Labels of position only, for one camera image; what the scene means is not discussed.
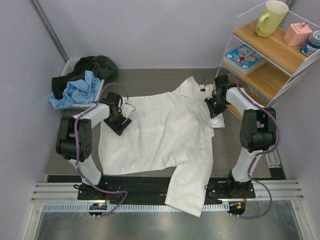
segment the black cloth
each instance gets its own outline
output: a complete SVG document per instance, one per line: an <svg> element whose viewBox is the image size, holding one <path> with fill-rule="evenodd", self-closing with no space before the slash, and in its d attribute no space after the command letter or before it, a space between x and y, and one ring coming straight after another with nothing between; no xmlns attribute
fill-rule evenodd
<svg viewBox="0 0 320 240"><path fill-rule="evenodd" d="M67 82L85 79L85 71L92 71L94 76L100 80L107 80L118 73L118 67L106 56L88 56L81 58L74 70L66 76L52 78L52 92L55 99L62 99L62 93L67 87Z"/></svg>

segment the blue cloth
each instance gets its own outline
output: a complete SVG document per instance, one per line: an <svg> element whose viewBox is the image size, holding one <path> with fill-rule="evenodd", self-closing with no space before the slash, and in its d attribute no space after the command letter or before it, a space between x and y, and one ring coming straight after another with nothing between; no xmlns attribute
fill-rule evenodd
<svg viewBox="0 0 320 240"><path fill-rule="evenodd" d="M97 96L101 80L92 71L84 72L84 80L68 81L63 98L57 100L52 93L49 101L54 109L68 109L72 104L92 104Z"/></svg>

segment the blue jar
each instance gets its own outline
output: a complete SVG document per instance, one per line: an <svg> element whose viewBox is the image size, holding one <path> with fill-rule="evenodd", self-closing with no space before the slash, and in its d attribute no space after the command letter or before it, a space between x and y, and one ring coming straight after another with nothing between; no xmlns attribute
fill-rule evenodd
<svg viewBox="0 0 320 240"><path fill-rule="evenodd" d="M314 31L300 48L303 55L311 56L320 49L320 31Z"/></svg>

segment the wall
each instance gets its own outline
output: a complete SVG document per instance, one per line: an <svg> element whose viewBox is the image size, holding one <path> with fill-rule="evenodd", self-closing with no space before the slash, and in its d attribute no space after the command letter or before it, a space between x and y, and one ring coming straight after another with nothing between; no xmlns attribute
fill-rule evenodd
<svg viewBox="0 0 320 240"><path fill-rule="evenodd" d="M320 25L320 2L298 0L292 11ZM289 179L297 179L308 205L316 239L320 239L320 60L276 106L282 130L279 151Z"/></svg>
<svg viewBox="0 0 320 240"><path fill-rule="evenodd" d="M69 58L118 67L212 68L237 16L264 0L39 0Z"/></svg>
<svg viewBox="0 0 320 240"><path fill-rule="evenodd" d="M21 239L61 112L48 98L64 62L27 0L0 3L0 233Z"/></svg>

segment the white fabric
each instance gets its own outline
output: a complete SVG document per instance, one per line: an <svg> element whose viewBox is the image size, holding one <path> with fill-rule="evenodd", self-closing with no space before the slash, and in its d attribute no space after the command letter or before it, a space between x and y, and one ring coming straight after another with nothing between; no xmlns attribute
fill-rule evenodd
<svg viewBox="0 0 320 240"><path fill-rule="evenodd" d="M214 163L212 127L224 127L210 118L205 93L193 77L175 91L131 97L136 111L132 123L116 135L101 123L99 157L103 173L122 175L177 167L165 204L199 217Z"/></svg>

